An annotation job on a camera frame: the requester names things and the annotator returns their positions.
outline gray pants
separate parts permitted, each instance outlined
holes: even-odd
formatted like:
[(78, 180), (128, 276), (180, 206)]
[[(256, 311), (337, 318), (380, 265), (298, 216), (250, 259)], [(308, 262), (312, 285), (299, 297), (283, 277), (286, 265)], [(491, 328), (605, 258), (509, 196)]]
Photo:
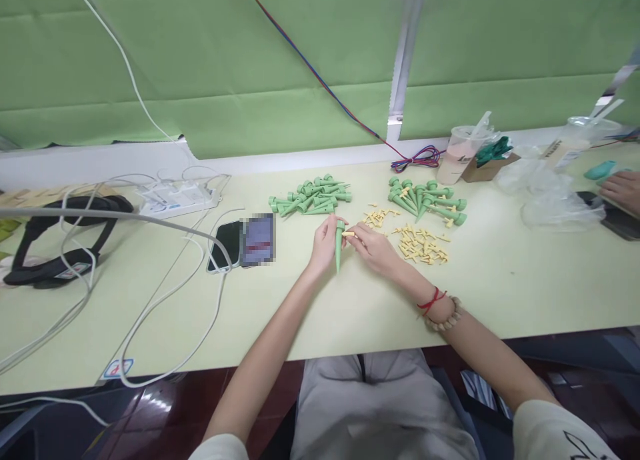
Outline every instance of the gray pants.
[(307, 360), (291, 458), (477, 459), (419, 349)]

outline white wall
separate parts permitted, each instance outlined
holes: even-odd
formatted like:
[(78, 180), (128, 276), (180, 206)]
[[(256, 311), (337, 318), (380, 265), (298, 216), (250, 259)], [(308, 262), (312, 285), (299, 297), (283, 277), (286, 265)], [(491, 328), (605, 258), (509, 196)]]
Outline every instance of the white wall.
[[(400, 124), (389, 124), (388, 142), (404, 156), (415, 155), (428, 144), (444, 149), (447, 139), (419, 139), (398, 141)], [(554, 140), (558, 128), (505, 132), (517, 143), (546, 145)], [(0, 189), (13, 191), (23, 188), (38, 189), (95, 183), (126, 173), (146, 173), (164, 178), (180, 178), (189, 165), (205, 165), (220, 173), (243, 175), (266, 171), (297, 170), (312, 167), (330, 167), (350, 163), (370, 163), (398, 160), (386, 145), (346, 147), (286, 154), (252, 155), (225, 159), (196, 160), (188, 151), (186, 142), (177, 144), (118, 143), (99, 147), (52, 147), (34, 151), (0, 153)], [(194, 169), (188, 176), (204, 176), (205, 171)]]

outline plastic cup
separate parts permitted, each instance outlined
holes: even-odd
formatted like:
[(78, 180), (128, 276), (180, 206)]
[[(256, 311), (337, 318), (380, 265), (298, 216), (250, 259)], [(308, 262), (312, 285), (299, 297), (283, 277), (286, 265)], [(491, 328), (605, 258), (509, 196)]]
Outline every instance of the plastic cup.
[(610, 135), (620, 131), (622, 125), (612, 120), (602, 119), (598, 123), (589, 124), (591, 117), (570, 117), (560, 131), (558, 138), (542, 154), (547, 166), (562, 169), (578, 158), (584, 150)]
[(484, 142), (497, 135), (493, 130), (480, 129), (477, 136), (472, 139), (471, 132), (474, 128), (474, 125), (464, 125), (451, 129), (449, 146), (435, 174), (438, 183), (443, 185), (456, 183)]

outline plastic straw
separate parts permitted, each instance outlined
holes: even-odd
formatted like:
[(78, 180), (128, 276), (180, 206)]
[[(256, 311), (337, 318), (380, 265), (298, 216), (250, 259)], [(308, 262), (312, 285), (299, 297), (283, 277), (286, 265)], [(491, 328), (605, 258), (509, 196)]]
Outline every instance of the plastic straw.
[(469, 137), (470, 140), (474, 140), (478, 136), (478, 134), (480, 133), (480, 128), (482, 128), (484, 125), (486, 125), (489, 122), (490, 115), (491, 115), (491, 111), (485, 112), (485, 114), (482, 116), (478, 124), (472, 130), (471, 136)]
[(600, 113), (598, 113), (594, 118), (592, 118), (590, 120), (590, 122), (588, 122), (588, 124), (586, 124), (586, 126), (587, 127), (592, 127), (592, 126), (596, 125), (600, 120), (602, 120), (604, 117), (606, 117), (612, 111), (614, 111), (616, 108), (618, 108), (620, 105), (622, 105), (622, 102), (624, 102), (624, 100), (622, 100), (622, 99), (616, 100), (615, 102), (610, 104), (610, 106), (608, 106), (607, 108), (602, 110)]

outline person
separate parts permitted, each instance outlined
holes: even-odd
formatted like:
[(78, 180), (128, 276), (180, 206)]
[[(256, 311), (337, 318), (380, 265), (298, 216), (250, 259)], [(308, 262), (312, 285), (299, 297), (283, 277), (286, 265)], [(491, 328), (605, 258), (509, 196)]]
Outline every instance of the person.
[[(251, 427), (333, 263), (338, 219), (332, 214), (316, 230), (309, 264), (238, 366), (191, 460), (248, 459)], [(349, 231), (355, 236), (348, 242), (361, 260), (403, 290), (418, 311), (426, 311), (429, 325), (446, 328), (440, 331), (444, 339), (515, 412), (516, 459), (616, 458), (502, 340), (402, 260), (384, 235), (363, 223)], [(292, 459), (478, 456), (419, 349), (306, 361)]]
[(610, 176), (598, 192), (640, 218), (640, 172), (620, 171)]

